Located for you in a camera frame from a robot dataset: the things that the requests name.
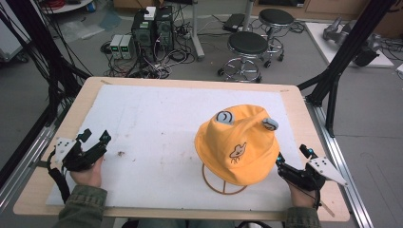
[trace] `olive green sleeve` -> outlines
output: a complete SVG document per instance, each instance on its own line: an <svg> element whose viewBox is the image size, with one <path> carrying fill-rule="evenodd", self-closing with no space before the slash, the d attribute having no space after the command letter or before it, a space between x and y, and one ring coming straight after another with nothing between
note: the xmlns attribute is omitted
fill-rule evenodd
<svg viewBox="0 0 403 228"><path fill-rule="evenodd" d="M320 228L319 217L315 208L291 207L287 210L286 228Z"/></svg>
<svg viewBox="0 0 403 228"><path fill-rule="evenodd" d="M75 186L53 227L101 227L106 195L102 188Z"/></svg>

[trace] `hat stand base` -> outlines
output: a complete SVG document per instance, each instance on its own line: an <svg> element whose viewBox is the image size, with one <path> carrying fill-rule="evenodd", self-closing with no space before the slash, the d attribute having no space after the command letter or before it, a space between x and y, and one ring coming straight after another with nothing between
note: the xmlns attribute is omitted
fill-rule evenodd
<svg viewBox="0 0 403 228"><path fill-rule="evenodd" d="M247 187L247 185L239 186L219 178L217 175L211 172L211 170L205 167L204 164L201 167L201 172L207 186L210 187L213 191L223 195L235 195L245 190L245 188Z"/></svg>

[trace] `hat logo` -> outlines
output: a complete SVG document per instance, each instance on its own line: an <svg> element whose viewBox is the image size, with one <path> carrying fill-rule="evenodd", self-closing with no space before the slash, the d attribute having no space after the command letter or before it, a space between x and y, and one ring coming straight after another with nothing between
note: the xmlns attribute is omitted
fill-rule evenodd
<svg viewBox="0 0 403 228"><path fill-rule="evenodd" d="M242 156L245 153L246 150L246 142L243 145L236 145L234 148L234 151L229 155L231 158L231 163L238 163L240 160L240 156Z"/></svg>

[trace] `stool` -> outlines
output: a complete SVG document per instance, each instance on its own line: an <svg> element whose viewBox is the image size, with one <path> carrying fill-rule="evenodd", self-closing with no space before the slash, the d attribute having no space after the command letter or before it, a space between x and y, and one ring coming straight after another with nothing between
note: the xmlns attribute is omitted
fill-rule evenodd
<svg viewBox="0 0 403 228"><path fill-rule="evenodd" d="M264 63L264 66L267 68L272 63L271 58L273 53L281 51L278 60L282 61L284 58L284 45L278 38L274 37L273 34L277 30L288 28L293 24L294 17L290 13L281 9L264 9L259 13L259 20L263 25L269 27L266 31L267 42L269 44L269 48L266 52L269 53L269 59Z"/></svg>
<svg viewBox="0 0 403 228"><path fill-rule="evenodd" d="M256 80L261 82L258 66L251 59L260 59L267 51L268 43L260 35L250 31L239 31L228 38L228 48L239 58L231 59L219 69L220 76L226 76L225 81L232 79L246 83Z"/></svg>

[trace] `human hand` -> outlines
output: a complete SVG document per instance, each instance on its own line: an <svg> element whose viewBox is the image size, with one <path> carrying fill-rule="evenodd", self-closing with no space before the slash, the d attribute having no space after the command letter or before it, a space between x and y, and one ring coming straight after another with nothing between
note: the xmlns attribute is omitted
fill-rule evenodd
<svg viewBox="0 0 403 228"><path fill-rule="evenodd" d="M101 187L101 165L104 161L104 156L99 158L90 169L81 172L71 171L70 175L79 185L87 185L92 187Z"/></svg>
<svg viewBox="0 0 403 228"><path fill-rule="evenodd" d="M314 207L315 191L308 192L298 189L292 183L288 183L288 187L290 188L291 192L291 201L295 207Z"/></svg>

